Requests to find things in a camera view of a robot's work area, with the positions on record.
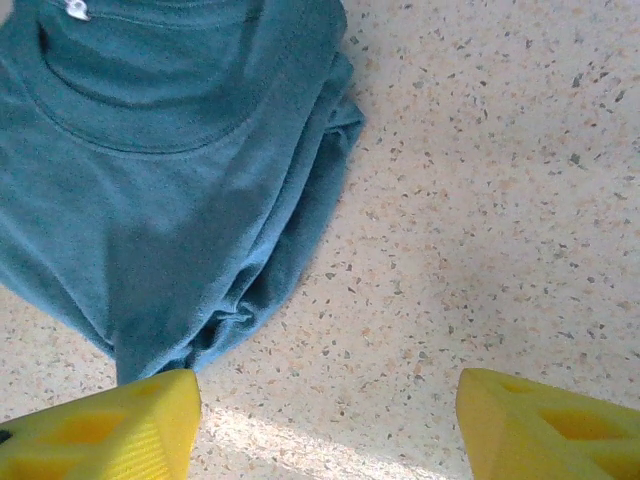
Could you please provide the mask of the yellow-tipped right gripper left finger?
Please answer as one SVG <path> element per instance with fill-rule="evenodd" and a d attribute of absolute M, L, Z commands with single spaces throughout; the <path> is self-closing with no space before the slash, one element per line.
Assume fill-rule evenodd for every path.
<path fill-rule="evenodd" d="M 1 425 L 4 479 L 184 479 L 201 419 L 189 369 L 96 393 Z"/>

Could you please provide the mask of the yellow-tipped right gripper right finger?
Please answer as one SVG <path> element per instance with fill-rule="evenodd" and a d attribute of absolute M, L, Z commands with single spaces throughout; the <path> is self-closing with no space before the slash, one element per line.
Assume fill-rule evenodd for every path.
<path fill-rule="evenodd" d="M 466 368 L 457 419 L 476 479 L 636 479 L 638 411 Z"/>

